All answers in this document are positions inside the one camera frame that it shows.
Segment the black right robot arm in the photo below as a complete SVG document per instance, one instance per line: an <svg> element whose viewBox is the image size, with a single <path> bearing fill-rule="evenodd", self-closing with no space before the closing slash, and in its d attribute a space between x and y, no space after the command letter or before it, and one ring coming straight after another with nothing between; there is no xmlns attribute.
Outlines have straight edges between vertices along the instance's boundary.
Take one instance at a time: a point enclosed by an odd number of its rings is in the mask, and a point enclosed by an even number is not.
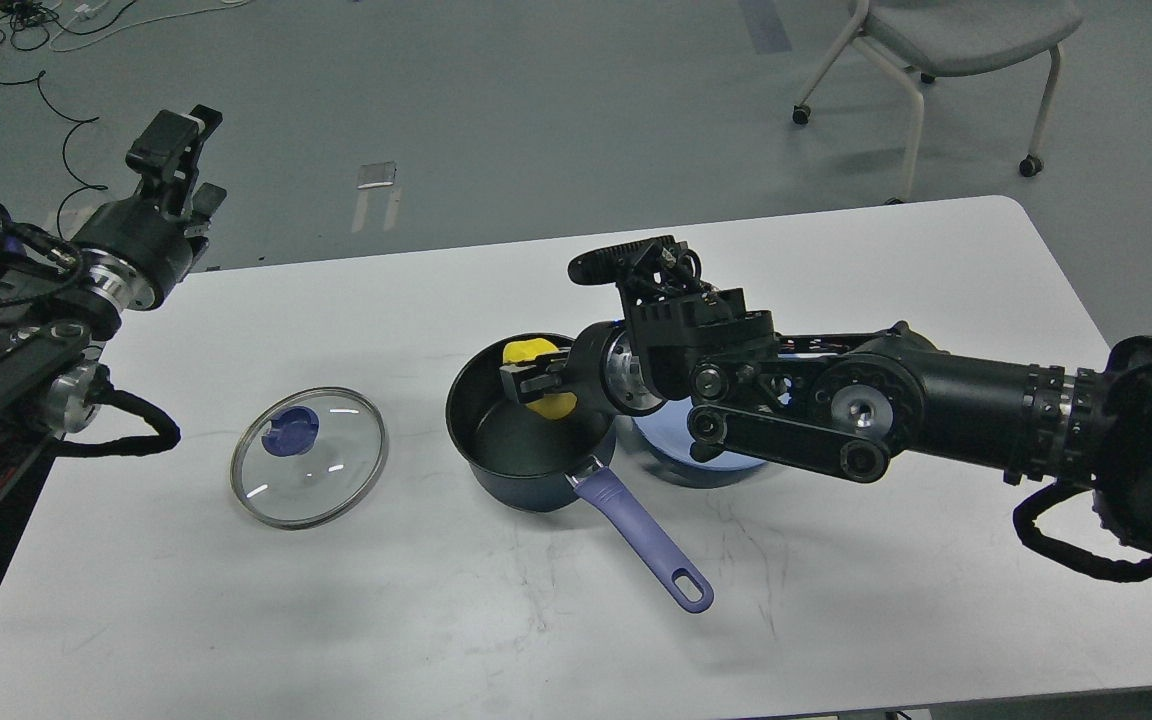
<svg viewBox="0 0 1152 720"><path fill-rule="evenodd" d="M1043 483L1011 511L1030 551L1094 579L1152 578L1152 336L1116 343L1102 372L1068 372L950 354L908 323L781 334L670 236L582 253L568 274L616 287L623 318L502 361L517 404L573 395L645 416L690 400L696 460L732 450L863 484L905 450L995 468Z"/></svg>

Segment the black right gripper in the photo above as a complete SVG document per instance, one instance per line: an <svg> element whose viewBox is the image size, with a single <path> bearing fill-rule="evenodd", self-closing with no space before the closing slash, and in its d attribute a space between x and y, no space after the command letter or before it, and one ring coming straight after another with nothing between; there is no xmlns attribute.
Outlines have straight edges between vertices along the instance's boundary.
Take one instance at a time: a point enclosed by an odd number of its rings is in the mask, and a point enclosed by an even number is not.
<svg viewBox="0 0 1152 720"><path fill-rule="evenodd" d="M579 397L581 409L594 414L637 414L637 357L626 340L623 323L589 325L571 347L506 344L500 356L502 387L515 404Z"/></svg>

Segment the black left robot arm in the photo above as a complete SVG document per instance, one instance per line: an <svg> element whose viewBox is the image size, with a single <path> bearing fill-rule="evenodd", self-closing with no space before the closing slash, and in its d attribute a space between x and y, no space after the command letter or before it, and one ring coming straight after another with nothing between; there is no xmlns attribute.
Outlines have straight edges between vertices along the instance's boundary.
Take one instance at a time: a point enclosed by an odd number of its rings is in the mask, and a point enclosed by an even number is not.
<svg viewBox="0 0 1152 720"><path fill-rule="evenodd" d="M105 202L70 238L15 222L0 204L0 505L38 457L147 456L180 429L118 389L99 361L126 311L161 306L209 247L223 188L198 182L218 109L162 109L132 142L132 195Z"/></svg>

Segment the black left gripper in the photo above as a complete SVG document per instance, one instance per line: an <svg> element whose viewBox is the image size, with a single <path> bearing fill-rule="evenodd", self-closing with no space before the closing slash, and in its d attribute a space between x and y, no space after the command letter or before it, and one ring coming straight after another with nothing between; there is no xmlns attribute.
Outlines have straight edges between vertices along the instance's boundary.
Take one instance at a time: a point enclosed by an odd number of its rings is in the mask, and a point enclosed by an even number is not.
<svg viewBox="0 0 1152 720"><path fill-rule="evenodd" d="M73 238L86 264L81 290L116 313L147 311L161 306L192 272L228 196L211 183L194 194L202 146L221 123L223 114L205 105L184 114L161 109L132 141L126 164L141 177L137 199L106 202Z"/></svg>

